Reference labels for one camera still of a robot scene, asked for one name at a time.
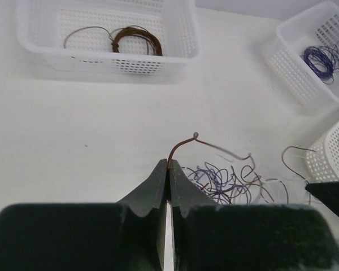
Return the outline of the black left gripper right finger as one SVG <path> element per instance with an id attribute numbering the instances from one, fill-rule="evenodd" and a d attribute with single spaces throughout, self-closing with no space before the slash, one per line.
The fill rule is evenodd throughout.
<path id="1" fill-rule="evenodd" d="M 339 270 L 324 217 L 302 204 L 225 206 L 168 169 L 175 270 Z"/>

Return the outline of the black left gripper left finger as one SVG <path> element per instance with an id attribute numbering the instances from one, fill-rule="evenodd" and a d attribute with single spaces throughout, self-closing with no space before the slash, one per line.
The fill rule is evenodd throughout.
<path id="1" fill-rule="evenodd" d="M 162 270 L 167 161 L 115 203 L 0 211 L 0 270 Z"/>

